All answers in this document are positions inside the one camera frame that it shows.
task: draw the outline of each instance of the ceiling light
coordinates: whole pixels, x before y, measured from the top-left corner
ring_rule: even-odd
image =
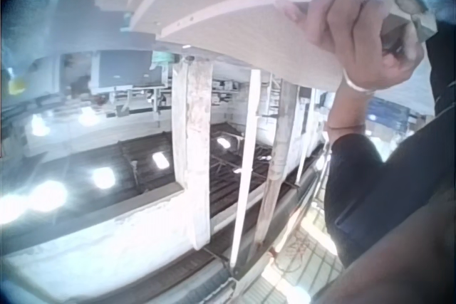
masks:
[[[36,211],[49,212],[66,202],[65,186],[56,181],[46,181],[38,185],[28,196],[28,206]]]
[[[92,179],[100,189],[109,189],[115,184],[114,171],[110,167],[100,167],[93,170]]]
[[[83,114],[79,115],[79,123],[82,126],[94,126],[100,122],[100,118],[96,115],[92,107],[81,108]]]
[[[318,170],[318,171],[321,171],[323,170],[323,167],[325,165],[325,156],[324,154],[320,156],[320,158],[316,161],[315,163],[315,168]]]
[[[0,199],[0,224],[16,220],[27,209],[26,200],[18,195],[6,195]]]
[[[167,169],[170,167],[170,163],[168,159],[166,159],[165,155],[162,152],[157,152],[152,155],[152,159],[154,160],[157,167],[161,170]]]
[[[225,138],[217,138],[217,142],[225,149],[229,149],[231,147],[231,144]]]
[[[46,126],[43,118],[40,115],[33,114],[31,118],[31,133],[37,137],[48,135],[51,129]]]

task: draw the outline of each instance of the wall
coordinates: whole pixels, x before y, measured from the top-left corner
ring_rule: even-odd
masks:
[[[60,303],[102,295],[137,281],[192,248],[182,224],[185,204],[181,193],[4,260]]]
[[[212,106],[211,124],[227,120],[228,104]],[[31,124],[26,125],[28,140],[27,156],[47,152],[44,162],[70,154],[95,149],[163,131],[171,131],[171,110],[163,110],[160,114],[145,112],[127,117],[109,117],[100,115],[100,122],[91,127],[82,126],[77,120],[65,123],[53,123],[51,132],[45,137],[31,134]]]

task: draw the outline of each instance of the floor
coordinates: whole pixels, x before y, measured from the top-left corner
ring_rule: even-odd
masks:
[[[326,179],[291,238],[243,295],[243,304],[307,304],[342,271],[324,222]]]

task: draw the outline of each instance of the person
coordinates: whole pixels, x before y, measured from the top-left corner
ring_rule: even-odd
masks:
[[[277,7],[334,53],[344,78],[328,115],[327,230],[346,270],[317,303],[453,303],[455,274],[455,27],[428,40],[435,119],[382,161],[364,135],[377,90],[406,81],[423,59],[414,25],[403,53],[382,49],[382,0],[312,0]]]

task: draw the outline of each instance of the white bracelet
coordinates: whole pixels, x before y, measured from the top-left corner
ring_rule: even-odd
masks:
[[[353,81],[350,80],[350,78],[348,78],[347,70],[345,69],[343,69],[343,78],[345,79],[345,82],[347,83],[348,87],[350,87],[353,90],[356,90],[357,92],[364,94],[374,94],[375,92],[374,90],[365,89],[354,84]]]

